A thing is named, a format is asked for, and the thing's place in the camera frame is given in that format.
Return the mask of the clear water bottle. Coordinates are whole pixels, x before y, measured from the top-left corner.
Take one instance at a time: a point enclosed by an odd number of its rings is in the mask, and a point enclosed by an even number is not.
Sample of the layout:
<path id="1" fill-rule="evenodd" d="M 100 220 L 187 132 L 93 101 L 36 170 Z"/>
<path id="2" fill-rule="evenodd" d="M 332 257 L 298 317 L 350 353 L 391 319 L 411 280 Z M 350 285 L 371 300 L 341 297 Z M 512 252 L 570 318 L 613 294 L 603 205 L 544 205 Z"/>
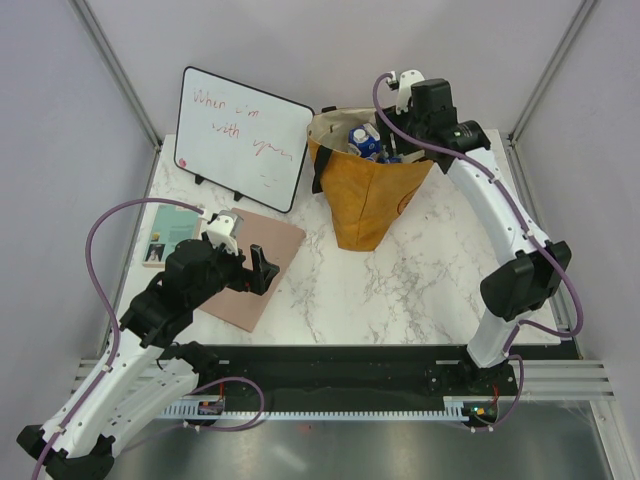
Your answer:
<path id="1" fill-rule="evenodd" d="M 398 156 L 380 156 L 378 159 L 380 164 L 402 164 L 403 160 Z"/>

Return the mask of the blue white drink carton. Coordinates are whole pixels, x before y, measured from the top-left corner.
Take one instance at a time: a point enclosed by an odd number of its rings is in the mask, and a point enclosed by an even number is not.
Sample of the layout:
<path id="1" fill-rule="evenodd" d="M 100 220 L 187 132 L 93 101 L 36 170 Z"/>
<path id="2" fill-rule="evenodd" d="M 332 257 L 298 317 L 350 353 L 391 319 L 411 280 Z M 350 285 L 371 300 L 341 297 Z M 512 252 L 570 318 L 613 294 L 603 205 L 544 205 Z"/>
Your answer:
<path id="1" fill-rule="evenodd" d="M 371 123 L 365 123 L 349 131 L 348 152 L 361 158 L 373 158 L 380 153 L 380 134 Z"/>

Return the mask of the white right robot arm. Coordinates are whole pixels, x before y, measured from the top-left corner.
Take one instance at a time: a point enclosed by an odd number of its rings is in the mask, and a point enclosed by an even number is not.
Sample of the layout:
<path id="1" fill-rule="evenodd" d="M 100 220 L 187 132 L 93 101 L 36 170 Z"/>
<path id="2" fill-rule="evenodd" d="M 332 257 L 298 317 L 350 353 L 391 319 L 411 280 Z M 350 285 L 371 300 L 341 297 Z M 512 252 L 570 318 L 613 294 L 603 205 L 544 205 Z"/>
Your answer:
<path id="1" fill-rule="evenodd" d="M 516 198 L 479 123 L 459 120 L 448 81 L 409 70 L 386 72 L 375 82 L 397 94 L 395 105 L 384 108 L 379 91 L 372 91 L 383 152 L 431 157 L 466 197 L 494 250 L 498 267 L 480 284 L 485 311 L 466 347 L 470 361 L 457 371 L 465 391 L 481 393 L 493 383 L 492 368 L 508 358 L 522 327 L 559 339 L 573 336 L 528 317 L 570 282 L 571 250 L 564 241 L 552 241 Z"/>

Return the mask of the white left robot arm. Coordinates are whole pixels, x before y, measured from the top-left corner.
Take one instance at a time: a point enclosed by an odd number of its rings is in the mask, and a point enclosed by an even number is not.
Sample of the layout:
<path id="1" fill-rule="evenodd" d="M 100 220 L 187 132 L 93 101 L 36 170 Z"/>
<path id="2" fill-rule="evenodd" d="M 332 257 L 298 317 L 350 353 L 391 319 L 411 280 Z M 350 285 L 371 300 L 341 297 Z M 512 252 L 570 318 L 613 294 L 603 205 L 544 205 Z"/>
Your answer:
<path id="1" fill-rule="evenodd" d="M 225 289 L 265 294 L 279 273 L 260 246 L 242 252 L 208 240 L 186 240 L 163 271 L 131 301 L 110 344 L 79 389 L 42 425 L 27 425 L 18 445 L 53 479 L 103 479 L 130 439 L 165 407 L 219 385 L 215 354 L 192 341 L 175 348 L 166 367 L 136 392 L 132 384 L 191 325 L 193 313 Z"/>

